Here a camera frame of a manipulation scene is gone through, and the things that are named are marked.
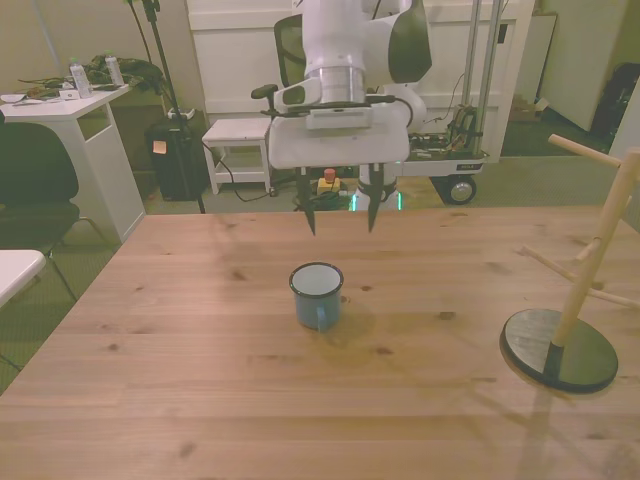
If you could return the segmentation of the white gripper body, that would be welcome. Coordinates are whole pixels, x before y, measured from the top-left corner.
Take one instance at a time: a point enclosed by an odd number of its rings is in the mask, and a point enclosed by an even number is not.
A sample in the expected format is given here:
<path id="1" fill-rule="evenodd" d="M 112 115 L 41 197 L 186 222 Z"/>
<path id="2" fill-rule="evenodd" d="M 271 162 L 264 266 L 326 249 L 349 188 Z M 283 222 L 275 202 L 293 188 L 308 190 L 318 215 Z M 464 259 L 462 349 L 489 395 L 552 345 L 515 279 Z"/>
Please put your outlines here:
<path id="1" fill-rule="evenodd" d="M 268 136 L 276 169 L 396 163 L 409 150 L 406 121 L 395 111 L 376 111 L 368 128 L 309 129 L 303 118 L 277 118 Z"/>

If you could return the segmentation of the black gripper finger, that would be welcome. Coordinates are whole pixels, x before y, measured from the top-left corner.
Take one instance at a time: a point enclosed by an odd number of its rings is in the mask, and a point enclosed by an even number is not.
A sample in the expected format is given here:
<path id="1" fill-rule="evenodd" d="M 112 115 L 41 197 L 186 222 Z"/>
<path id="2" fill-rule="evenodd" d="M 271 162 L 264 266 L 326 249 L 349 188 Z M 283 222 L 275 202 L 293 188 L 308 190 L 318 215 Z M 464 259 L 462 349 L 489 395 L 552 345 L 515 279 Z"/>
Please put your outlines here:
<path id="1" fill-rule="evenodd" d="M 310 227 L 312 234 L 315 234 L 315 214 L 312 204 L 312 191 L 307 169 L 300 167 L 295 169 L 296 173 L 296 188 L 297 199 L 299 207 L 304 212 L 307 223 Z"/>
<path id="2" fill-rule="evenodd" d="M 384 193 L 384 165 L 375 163 L 369 165 L 369 206 L 368 230 L 372 232 Z"/>

